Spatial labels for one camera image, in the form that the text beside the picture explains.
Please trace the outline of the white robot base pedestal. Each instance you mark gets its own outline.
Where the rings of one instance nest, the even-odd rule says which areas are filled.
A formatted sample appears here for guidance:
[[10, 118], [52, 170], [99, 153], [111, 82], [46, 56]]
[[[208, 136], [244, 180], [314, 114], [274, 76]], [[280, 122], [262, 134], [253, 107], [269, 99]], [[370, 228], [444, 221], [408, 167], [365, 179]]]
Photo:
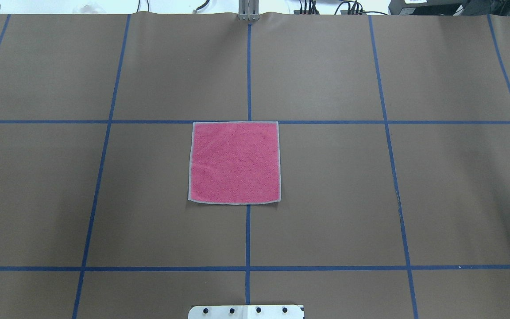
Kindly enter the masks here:
[[302, 305], [205, 305], [194, 306], [189, 319], [304, 319]]

